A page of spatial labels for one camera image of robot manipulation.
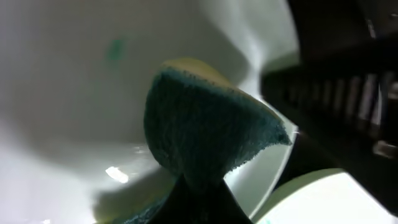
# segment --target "sponge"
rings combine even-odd
[[[147,143],[154,158],[195,192],[275,144],[291,144],[282,120],[206,63],[162,64],[147,95]]]

